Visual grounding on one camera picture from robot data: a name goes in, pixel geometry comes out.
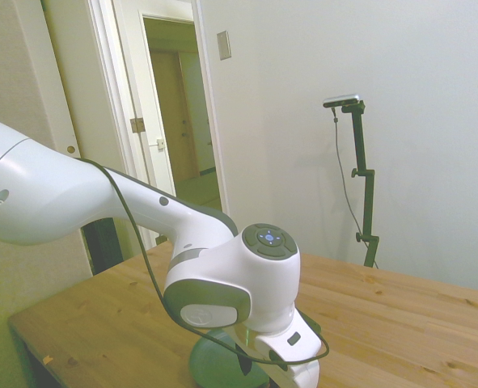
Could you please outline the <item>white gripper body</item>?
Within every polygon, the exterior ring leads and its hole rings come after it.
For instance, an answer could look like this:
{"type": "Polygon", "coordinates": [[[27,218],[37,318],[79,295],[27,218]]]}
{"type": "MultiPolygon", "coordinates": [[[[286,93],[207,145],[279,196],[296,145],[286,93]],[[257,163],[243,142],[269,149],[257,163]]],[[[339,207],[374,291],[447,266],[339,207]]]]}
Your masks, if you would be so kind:
{"type": "Polygon", "coordinates": [[[319,362],[311,361],[300,365],[289,365],[284,371],[276,365],[262,365],[262,369],[279,387],[316,388],[319,382],[319,362]]]}

